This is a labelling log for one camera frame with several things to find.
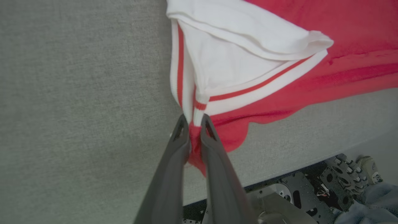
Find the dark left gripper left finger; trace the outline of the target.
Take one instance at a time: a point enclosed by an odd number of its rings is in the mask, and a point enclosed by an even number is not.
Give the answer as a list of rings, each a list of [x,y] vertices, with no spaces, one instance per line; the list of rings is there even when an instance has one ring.
[[[135,224],[183,222],[183,172],[191,151],[189,125],[181,115],[148,187]]]

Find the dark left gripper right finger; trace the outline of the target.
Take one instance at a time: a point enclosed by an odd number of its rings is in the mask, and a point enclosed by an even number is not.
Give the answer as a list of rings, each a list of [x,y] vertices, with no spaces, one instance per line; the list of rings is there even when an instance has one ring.
[[[208,223],[256,224],[246,192],[207,114],[201,121],[200,140],[207,179]]]

